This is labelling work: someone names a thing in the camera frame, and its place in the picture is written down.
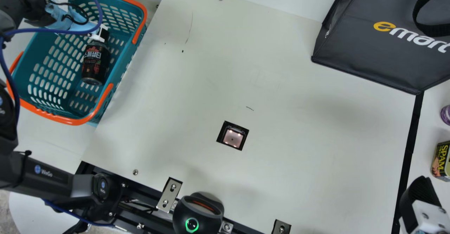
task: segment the metal bracket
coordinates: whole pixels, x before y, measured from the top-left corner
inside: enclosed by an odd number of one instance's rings
[[[178,196],[178,193],[180,192],[182,184],[183,182],[181,181],[169,178],[167,180],[166,186],[164,186],[161,199],[159,199],[156,208],[165,213],[169,213],[173,203],[176,200],[176,197]]]
[[[289,234],[291,231],[291,225],[280,220],[275,220],[274,229],[272,229],[272,234]]]

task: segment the teal plastic basket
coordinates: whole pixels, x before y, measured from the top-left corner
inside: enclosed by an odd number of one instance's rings
[[[146,8],[134,0],[98,0],[103,24],[109,27],[111,62],[103,86],[81,81],[85,47],[91,39],[80,35],[36,33],[11,67],[21,106],[48,119],[69,125],[98,123],[146,31]],[[98,20],[92,0],[72,0]]]

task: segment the black square frame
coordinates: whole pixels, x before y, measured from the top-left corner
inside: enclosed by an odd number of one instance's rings
[[[230,129],[230,128],[233,129],[233,130],[238,130],[243,135],[243,139],[242,139],[242,142],[241,142],[241,145],[240,145],[239,148],[233,147],[230,144],[226,144],[226,143],[223,142],[225,133],[226,133],[227,129]],[[237,149],[237,150],[242,151],[242,149],[244,148],[244,144],[245,144],[245,141],[246,141],[248,135],[249,135],[249,130],[248,129],[243,128],[241,126],[238,126],[238,125],[236,125],[234,123],[231,123],[231,122],[228,122],[228,121],[225,120],[223,125],[222,125],[222,128],[220,129],[219,135],[217,136],[216,142],[221,143],[223,145],[226,145],[228,147],[231,147],[233,149]]]

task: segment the black strap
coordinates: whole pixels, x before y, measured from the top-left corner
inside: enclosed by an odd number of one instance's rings
[[[426,25],[417,22],[417,15],[423,6],[425,6],[430,0],[417,0],[413,11],[413,20],[417,28],[429,37],[442,37],[450,35],[450,24],[440,25]]]

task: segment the black edge strip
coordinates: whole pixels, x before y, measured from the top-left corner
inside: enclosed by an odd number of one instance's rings
[[[398,186],[398,193],[397,193],[397,203],[395,206],[394,221],[392,223],[392,231],[391,231],[392,234],[400,233],[400,223],[398,221],[400,218],[399,201],[403,192],[406,191],[406,188],[408,186],[408,177],[410,175],[411,160],[413,158],[414,146],[417,137],[417,129],[419,126],[420,112],[422,110],[423,94],[424,93],[422,92],[421,94],[417,95],[416,100],[414,102],[410,131],[408,133],[408,139],[406,140],[405,155],[403,156],[403,165],[401,167],[400,183]]]

